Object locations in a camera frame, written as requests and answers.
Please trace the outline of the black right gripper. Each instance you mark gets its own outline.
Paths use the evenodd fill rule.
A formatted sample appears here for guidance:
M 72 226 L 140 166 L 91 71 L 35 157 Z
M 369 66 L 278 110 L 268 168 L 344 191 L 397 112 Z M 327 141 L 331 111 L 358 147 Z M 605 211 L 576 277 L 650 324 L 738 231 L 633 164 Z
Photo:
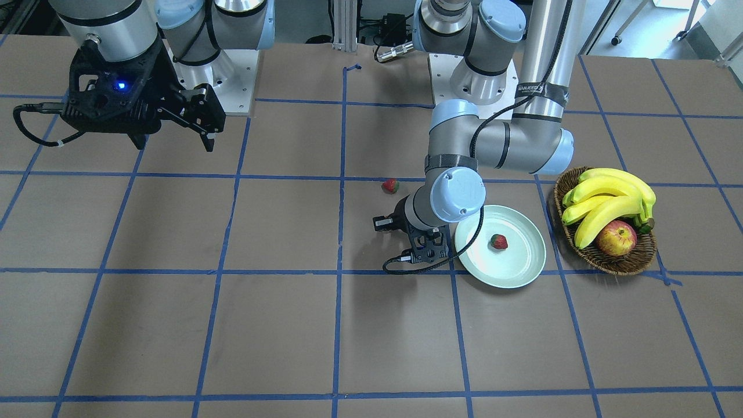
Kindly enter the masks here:
M 140 56 L 104 60 L 100 42 L 85 40 L 71 62 L 61 119 L 77 131 L 128 135 L 138 150 L 161 120 L 180 114 L 199 133 L 207 153 L 225 129 L 226 114 L 210 83 L 183 89 L 161 39 Z

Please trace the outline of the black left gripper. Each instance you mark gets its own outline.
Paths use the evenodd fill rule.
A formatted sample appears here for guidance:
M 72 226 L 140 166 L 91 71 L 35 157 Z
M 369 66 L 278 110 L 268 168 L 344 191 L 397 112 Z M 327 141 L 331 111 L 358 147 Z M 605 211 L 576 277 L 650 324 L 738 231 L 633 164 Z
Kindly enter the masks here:
M 398 201 L 395 215 L 373 217 L 373 227 L 377 232 L 400 230 L 409 240 L 409 249 L 403 250 L 401 261 L 409 264 L 427 262 L 434 264 L 448 258 L 449 225 L 433 229 L 419 229 L 406 218 L 407 197 Z

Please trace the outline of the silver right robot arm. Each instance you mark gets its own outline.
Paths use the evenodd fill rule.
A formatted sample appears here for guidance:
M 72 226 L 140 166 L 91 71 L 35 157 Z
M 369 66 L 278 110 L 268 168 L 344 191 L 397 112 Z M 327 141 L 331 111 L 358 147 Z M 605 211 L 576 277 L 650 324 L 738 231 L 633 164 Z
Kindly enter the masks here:
M 206 151 L 243 93 L 228 51 L 275 40 L 273 1 L 52 1 L 78 48 L 66 102 L 45 106 L 76 130 L 123 134 L 138 150 L 162 122 L 194 131 Z

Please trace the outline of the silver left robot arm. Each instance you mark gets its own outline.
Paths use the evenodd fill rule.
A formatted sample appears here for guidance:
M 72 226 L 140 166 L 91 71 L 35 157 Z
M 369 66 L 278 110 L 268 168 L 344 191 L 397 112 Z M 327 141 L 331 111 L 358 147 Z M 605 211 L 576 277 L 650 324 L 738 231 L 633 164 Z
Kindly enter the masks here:
M 584 1 L 536 1 L 526 17 L 510 1 L 418 1 L 414 48 L 461 56 L 453 73 L 456 99 L 432 112 L 425 182 L 392 214 L 375 217 L 376 231 L 400 230 L 410 246 L 383 264 L 419 264 L 428 272 L 464 253 L 446 233 L 468 219 L 483 223 L 481 166 L 528 174 L 560 174 L 574 140 L 563 129 Z

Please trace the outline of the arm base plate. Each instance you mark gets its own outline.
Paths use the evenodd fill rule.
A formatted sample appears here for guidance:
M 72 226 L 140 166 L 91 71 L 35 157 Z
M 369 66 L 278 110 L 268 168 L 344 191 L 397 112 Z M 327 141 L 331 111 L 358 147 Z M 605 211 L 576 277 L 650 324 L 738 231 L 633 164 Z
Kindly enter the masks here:
M 210 83 L 227 116 L 249 116 L 260 56 L 257 50 L 228 49 L 220 51 L 211 63 L 201 66 L 175 63 L 174 68 L 187 88 Z
M 485 120 L 515 103 L 517 69 L 513 61 L 504 73 L 488 76 L 476 73 L 462 56 L 429 54 L 432 95 L 435 105 L 451 99 L 474 103 L 478 117 Z

